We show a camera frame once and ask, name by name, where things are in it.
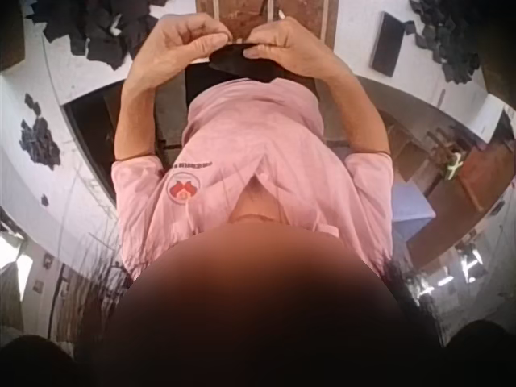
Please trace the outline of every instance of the light fixture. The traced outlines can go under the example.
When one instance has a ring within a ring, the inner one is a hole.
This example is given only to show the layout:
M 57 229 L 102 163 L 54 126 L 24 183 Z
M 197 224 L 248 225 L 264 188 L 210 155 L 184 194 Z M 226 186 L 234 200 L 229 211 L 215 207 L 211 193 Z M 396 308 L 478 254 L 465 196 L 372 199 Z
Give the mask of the light fixture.
M 475 256 L 476 260 L 478 260 L 478 262 L 480 264 L 484 264 L 484 262 L 482 261 L 482 257 L 481 257 L 481 254 L 478 252 L 478 250 L 476 250 L 475 248 L 472 250 L 472 253 L 473 255 Z
M 479 264 L 480 262 L 478 260 L 474 260 L 468 264 L 466 264 L 466 270 L 469 270 L 470 268 L 472 268 L 473 266 L 475 266 L 476 264 Z
M 424 296 L 425 294 L 432 294 L 432 292 L 435 290 L 433 286 L 430 286 L 428 288 L 425 288 L 420 294 L 418 294 L 418 298 L 421 296 Z
M 443 278 L 441 281 L 437 283 L 437 286 L 445 286 L 450 281 L 453 281 L 453 276 Z

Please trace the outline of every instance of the finger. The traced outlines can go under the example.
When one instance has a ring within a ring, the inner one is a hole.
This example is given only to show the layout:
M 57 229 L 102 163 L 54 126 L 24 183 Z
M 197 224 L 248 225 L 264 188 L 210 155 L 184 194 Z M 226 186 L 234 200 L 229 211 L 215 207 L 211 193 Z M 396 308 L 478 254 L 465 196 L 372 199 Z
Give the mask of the finger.
M 169 21 L 167 27 L 171 29 L 170 32 L 179 34 L 183 44 L 188 44 L 200 36 L 218 33 L 226 34 L 228 39 L 232 40 L 227 27 L 208 14 L 175 16 L 170 17 Z
M 243 50 L 243 55 L 248 59 L 270 59 L 275 62 L 281 61 L 285 48 L 271 46 L 269 44 L 258 44 Z
M 223 33 L 201 36 L 191 43 L 180 47 L 180 52 L 177 55 L 182 55 L 185 62 L 187 62 L 186 65 L 188 65 L 196 59 L 210 56 L 213 52 L 224 47 L 228 41 L 229 38 Z
M 269 44 L 278 47 L 286 47 L 287 33 L 280 24 L 276 26 L 267 26 L 261 29 L 251 31 L 246 39 L 246 43 Z

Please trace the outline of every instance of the pink shirt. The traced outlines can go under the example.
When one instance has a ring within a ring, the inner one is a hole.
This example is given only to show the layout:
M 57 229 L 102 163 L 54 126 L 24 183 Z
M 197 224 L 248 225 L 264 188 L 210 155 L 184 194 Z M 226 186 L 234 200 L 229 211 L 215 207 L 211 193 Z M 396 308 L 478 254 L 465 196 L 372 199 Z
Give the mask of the pink shirt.
M 318 100 L 284 79 L 232 81 L 189 108 L 183 150 L 164 175 L 155 156 L 114 163 L 122 258 L 137 277 L 174 244 L 227 222 L 252 177 L 289 224 L 352 247 L 376 273 L 392 255 L 392 161 L 324 144 Z

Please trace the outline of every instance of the black rectangular object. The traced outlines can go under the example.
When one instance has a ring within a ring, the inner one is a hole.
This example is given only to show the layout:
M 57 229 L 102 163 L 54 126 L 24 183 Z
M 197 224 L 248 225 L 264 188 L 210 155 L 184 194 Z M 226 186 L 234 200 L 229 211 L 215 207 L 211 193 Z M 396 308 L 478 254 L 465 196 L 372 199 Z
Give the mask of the black rectangular object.
M 405 24 L 384 12 L 375 45 L 371 67 L 388 77 L 394 75 L 397 59 L 402 49 Z

